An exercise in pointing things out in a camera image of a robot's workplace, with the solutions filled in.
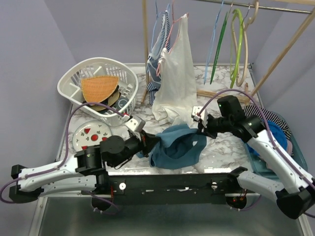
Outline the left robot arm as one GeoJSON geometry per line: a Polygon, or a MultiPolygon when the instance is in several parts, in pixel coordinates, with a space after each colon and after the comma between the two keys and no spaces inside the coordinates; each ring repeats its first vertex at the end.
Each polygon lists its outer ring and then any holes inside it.
{"type": "Polygon", "coordinates": [[[159,141],[158,136],[141,131],[139,137],[130,135],[127,140],[111,136],[99,145],[37,168],[15,165],[11,176],[16,183],[9,189],[9,198],[22,204],[69,191],[104,194],[110,190],[107,167],[121,168],[137,153],[147,157],[159,141]]]}

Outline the teal blue tank top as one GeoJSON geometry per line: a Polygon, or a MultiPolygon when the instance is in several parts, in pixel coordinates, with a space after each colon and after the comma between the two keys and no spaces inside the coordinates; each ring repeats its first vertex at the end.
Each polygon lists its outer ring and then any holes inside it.
{"type": "Polygon", "coordinates": [[[197,164],[207,145],[206,136],[187,124],[173,125],[156,134],[160,141],[149,153],[151,167],[176,170],[197,164]]]}

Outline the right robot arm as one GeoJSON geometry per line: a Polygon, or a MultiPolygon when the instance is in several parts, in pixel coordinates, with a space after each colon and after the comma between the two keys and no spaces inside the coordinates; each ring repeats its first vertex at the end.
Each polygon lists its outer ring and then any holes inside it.
{"type": "Polygon", "coordinates": [[[233,193],[250,190],[276,202],[281,212],[297,219],[315,204],[315,179],[294,161],[274,138],[267,122],[257,116],[247,117],[236,96],[218,100],[221,117],[206,113],[205,107],[195,106],[191,117],[199,131],[213,139],[219,133],[231,133],[248,144],[272,168],[279,178],[273,181],[244,167],[228,174],[227,189],[233,193]]]}

